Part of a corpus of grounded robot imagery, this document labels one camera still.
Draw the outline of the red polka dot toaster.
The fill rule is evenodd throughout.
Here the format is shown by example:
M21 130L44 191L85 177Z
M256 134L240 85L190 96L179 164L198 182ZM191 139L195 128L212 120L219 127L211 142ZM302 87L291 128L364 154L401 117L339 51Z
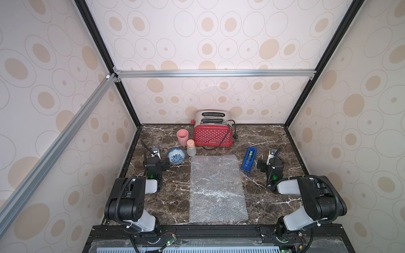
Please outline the red polka dot toaster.
M217 148L233 145L235 122L229 111L200 110L191 121L196 146Z

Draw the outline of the horizontal aluminium frame bar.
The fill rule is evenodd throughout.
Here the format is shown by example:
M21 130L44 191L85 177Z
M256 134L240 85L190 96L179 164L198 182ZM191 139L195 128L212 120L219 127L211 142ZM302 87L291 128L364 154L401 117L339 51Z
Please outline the horizontal aluminium frame bar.
M247 77L314 77L312 69L276 70L171 70L118 71L118 78L247 78Z

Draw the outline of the small bottle with peach cap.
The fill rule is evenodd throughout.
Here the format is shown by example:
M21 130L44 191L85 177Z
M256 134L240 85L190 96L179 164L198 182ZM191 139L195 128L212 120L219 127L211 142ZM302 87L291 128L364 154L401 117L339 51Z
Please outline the small bottle with peach cap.
M190 157L196 155L197 150L196 150L196 146L195 146L195 141L194 141L193 139L189 139L189 140L186 142L186 147L187 147L187 154L188 154Z

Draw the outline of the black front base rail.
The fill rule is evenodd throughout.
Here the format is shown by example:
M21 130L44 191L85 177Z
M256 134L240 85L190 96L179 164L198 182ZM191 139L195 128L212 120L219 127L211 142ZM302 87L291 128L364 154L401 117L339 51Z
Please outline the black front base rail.
M341 224L280 231L277 225L159 225L151 232L94 226L85 253L353 253Z

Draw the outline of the pink plastic cup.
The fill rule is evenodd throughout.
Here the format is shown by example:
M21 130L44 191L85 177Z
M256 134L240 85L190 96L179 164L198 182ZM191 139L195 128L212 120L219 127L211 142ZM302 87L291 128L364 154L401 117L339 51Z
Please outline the pink plastic cup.
M180 129L177 131L177 139L181 146L186 146L189 140L189 132L186 129Z

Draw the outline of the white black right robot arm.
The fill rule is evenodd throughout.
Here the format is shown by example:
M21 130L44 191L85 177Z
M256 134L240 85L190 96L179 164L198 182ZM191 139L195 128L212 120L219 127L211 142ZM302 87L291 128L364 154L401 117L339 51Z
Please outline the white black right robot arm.
M347 214L346 203L328 177L303 175L284 178L284 161L276 156L268 161L259 159L257 168L266 173L266 186L271 192L301 197L299 209L277 220L275 237L280 242L288 241L295 232L332 223Z

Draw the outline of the blue white patterned bowl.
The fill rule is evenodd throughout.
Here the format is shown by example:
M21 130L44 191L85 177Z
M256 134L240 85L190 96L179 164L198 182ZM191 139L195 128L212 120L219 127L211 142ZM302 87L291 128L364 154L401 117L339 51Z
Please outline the blue white patterned bowl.
M167 155L170 164L173 166L183 164L185 161L185 157L186 157L185 152L180 148L171 149Z

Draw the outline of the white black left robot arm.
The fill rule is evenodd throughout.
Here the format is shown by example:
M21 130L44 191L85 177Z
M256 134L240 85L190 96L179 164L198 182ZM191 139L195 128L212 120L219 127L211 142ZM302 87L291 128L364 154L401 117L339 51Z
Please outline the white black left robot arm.
M170 162L168 158L154 156L145 159L143 165L143 176L116 179L104 216L127 229L149 233L158 228L158 219L146 211L145 198L162 189L162 174L170 168Z

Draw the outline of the left slanted aluminium frame bar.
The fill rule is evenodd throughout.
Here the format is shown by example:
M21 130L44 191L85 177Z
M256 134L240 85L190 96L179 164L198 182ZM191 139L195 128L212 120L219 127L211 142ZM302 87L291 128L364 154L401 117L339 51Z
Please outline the left slanted aluminium frame bar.
M45 154L35 164L1 209L1 237L5 235L23 207L35 193L46 175L53 168L73 137L77 134L104 94L115 83L117 75L109 74L72 118Z

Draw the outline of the blue tape dispenser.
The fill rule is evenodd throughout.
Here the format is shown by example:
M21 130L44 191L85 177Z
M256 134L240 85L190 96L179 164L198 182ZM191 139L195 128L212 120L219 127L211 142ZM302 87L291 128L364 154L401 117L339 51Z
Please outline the blue tape dispenser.
M243 163L241 165L241 169L245 172L251 172L254 160L257 154L257 149L253 147L248 147L248 150L246 152L245 158L243 160Z

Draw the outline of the clear bubble wrap sheet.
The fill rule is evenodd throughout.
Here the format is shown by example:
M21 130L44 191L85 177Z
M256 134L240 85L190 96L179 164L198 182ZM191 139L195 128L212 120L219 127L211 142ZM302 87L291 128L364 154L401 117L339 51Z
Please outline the clear bubble wrap sheet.
M248 219L236 156L191 157L189 204L191 223L230 224Z

